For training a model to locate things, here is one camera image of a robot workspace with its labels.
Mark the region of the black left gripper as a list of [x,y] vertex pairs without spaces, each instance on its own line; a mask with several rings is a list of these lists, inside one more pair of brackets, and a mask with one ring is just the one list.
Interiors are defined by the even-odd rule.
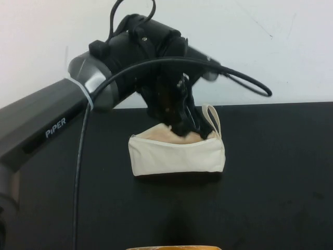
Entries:
[[138,89],[149,116],[178,136],[194,132],[207,139],[213,127],[196,107],[192,87],[199,80],[199,66],[189,61],[145,61],[137,70],[150,70]]

